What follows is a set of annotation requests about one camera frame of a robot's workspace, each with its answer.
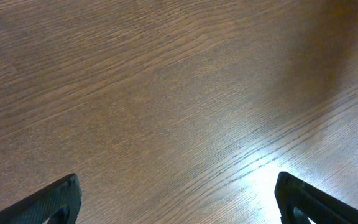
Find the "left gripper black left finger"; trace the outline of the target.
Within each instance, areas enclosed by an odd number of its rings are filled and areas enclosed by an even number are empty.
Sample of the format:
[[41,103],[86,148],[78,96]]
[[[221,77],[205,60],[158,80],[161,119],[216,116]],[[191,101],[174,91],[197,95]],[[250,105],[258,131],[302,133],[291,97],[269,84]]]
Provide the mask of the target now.
[[0,224],[75,224],[81,208],[78,176],[68,174],[0,211]]

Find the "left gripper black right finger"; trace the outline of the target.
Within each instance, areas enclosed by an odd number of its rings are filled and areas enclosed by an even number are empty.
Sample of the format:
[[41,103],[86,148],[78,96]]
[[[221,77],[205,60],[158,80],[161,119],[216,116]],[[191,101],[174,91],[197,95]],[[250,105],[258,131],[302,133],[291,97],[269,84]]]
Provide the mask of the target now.
[[358,210],[287,172],[280,172],[275,198],[283,224],[358,224]]

